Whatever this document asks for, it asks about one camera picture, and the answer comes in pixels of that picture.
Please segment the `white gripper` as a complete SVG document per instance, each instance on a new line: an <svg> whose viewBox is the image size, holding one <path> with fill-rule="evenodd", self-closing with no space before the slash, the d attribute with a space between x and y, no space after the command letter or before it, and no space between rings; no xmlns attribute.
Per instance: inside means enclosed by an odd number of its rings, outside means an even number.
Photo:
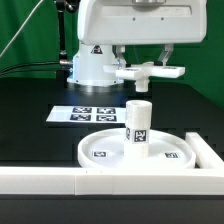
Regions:
<svg viewBox="0 0 224 224"><path fill-rule="evenodd" d="M158 63L165 66L175 43L201 42L206 35L207 0L81 0L77 35L86 45L116 45L119 68L123 45L165 44Z"/></svg>

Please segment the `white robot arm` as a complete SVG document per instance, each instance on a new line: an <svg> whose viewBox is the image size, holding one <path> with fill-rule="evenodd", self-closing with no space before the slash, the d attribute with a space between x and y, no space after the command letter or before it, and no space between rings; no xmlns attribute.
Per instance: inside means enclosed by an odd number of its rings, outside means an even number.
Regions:
<svg viewBox="0 0 224 224"><path fill-rule="evenodd" d="M168 66L177 43L200 42L206 35L207 0L81 0L79 50L73 57L70 83L108 87L125 79L145 92L150 77L177 78L183 67ZM127 45L162 44L159 63L126 64Z"/></svg>

